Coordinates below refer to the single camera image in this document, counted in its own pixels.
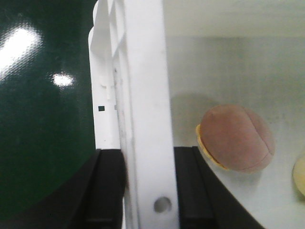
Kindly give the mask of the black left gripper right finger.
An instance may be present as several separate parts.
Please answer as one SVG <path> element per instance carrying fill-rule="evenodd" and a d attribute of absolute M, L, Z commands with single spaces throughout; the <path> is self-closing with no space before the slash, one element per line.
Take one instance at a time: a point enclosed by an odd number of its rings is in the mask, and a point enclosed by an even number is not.
<path fill-rule="evenodd" d="M 261 229 L 202 158 L 196 146 L 174 148 L 182 229 Z"/>

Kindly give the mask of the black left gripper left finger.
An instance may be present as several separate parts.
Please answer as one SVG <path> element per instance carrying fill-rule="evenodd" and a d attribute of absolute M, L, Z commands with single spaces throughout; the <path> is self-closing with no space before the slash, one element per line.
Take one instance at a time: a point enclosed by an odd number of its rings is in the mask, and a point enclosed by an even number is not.
<path fill-rule="evenodd" d="M 126 166 L 119 149 L 97 149 L 64 184 L 2 229 L 120 229 Z"/>

